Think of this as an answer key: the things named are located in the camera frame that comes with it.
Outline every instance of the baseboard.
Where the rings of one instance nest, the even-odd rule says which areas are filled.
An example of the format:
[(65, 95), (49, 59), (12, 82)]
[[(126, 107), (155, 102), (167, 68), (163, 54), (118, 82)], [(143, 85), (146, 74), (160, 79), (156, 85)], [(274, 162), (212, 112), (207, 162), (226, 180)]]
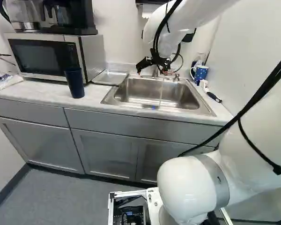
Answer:
[(25, 164), (15, 176), (7, 183), (7, 185), (0, 191), (0, 205), (5, 201), (13, 189), (18, 185), (22, 178), (29, 172), (30, 166)]
[(47, 167), (33, 165), (33, 164), (29, 164), (29, 166), (36, 170), (41, 170), (41, 171), (45, 171), (45, 172), (49, 172), (49, 173), (55, 173), (55, 174), (68, 176), (68, 177), (75, 177), (75, 178), (79, 178), (79, 179), (97, 180), (97, 181), (102, 181), (102, 182), (126, 185), (126, 186), (131, 186), (131, 187), (135, 187), (135, 188), (143, 188), (143, 189), (156, 187), (156, 185), (153, 185), (153, 184), (144, 184), (144, 183), (138, 183), (138, 182), (133, 182), (133, 181), (127, 181), (127, 180), (118, 180), (118, 179), (114, 179), (114, 178), (99, 177), (99, 176), (89, 175), (89, 174), (78, 174), (78, 173), (61, 171), (61, 170), (47, 168)]

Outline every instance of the white countertop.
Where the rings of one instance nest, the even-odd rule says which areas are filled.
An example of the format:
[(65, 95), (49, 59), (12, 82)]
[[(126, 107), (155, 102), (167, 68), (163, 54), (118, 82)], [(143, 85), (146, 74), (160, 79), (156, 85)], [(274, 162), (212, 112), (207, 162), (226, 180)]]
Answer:
[(216, 117), (197, 115), (188, 112), (164, 112), (154, 109), (136, 109), (128, 108), (127, 106), (104, 105), (100, 102), (111, 89), (111, 87), (91, 83), (84, 88), (85, 97), (80, 99), (72, 98), (69, 87), (66, 83), (60, 84), (28, 80), (0, 90), (0, 98), (95, 112), (132, 115), (218, 126), (225, 125), (233, 118), (233, 116), (222, 104), (219, 104), (211, 99), (206, 93), (203, 92), (200, 87), (194, 84), (193, 86), (214, 111)]

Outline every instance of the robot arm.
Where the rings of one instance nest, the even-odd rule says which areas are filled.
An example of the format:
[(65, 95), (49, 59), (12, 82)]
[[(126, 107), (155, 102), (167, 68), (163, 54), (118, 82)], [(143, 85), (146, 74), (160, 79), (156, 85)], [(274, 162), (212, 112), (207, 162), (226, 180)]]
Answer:
[[(168, 58), (189, 29), (204, 25), (238, 1), (182, 0), (168, 20), (170, 33), (166, 26), (160, 33), (159, 57)], [(169, 2), (168, 9), (174, 3)], [(145, 26), (143, 40), (151, 48), (165, 11), (166, 5), (158, 8)], [(151, 60), (151, 65), (157, 64), (154, 55), (145, 59)], [(242, 117), (242, 124), (262, 153), (281, 165), (281, 88), (251, 108)], [(163, 212), (180, 225), (194, 225), (203, 222), (210, 211), (280, 188), (281, 175), (273, 172), (273, 167), (251, 148), (234, 124), (221, 140), (219, 150), (165, 162), (158, 171), (157, 183)]]
[[(200, 27), (216, 18), (227, 8), (239, 0), (182, 0), (178, 7), (168, 20), (168, 27), (164, 26), (159, 37), (158, 49), (159, 57), (167, 59), (172, 53), (175, 53), (178, 44), (189, 31)], [(175, 0), (159, 7), (150, 17), (145, 25), (143, 32), (143, 41), (154, 48), (153, 41), (157, 28), (163, 18), (172, 6)], [(137, 70), (140, 72), (143, 68), (158, 64), (158, 60), (153, 58), (144, 58), (137, 64)]]

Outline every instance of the cabinet door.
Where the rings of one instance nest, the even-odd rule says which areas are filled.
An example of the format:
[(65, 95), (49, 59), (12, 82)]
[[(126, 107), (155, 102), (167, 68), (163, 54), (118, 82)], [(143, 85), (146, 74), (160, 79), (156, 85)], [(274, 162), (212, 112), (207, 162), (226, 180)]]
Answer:
[[(157, 183), (159, 167), (167, 160), (176, 158), (180, 153), (194, 147), (194, 145), (175, 142), (142, 139), (139, 144), (136, 181)], [(189, 155), (198, 155), (213, 151), (213, 148), (202, 147)]]
[(0, 128), (26, 162), (84, 173), (70, 129), (1, 117)]
[(76, 129), (72, 132), (86, 173), (134, 180), (135, 138)]

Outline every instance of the stainless steel sink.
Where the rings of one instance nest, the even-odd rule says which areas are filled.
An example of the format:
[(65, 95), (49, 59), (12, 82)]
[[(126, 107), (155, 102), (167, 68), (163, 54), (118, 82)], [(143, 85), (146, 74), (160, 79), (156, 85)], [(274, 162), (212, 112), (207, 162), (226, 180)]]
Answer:
[(129, 75), (119, 87), (113, 87), (101, 103), (214, 116), (209, 106), (186, 79), (173, 81)]

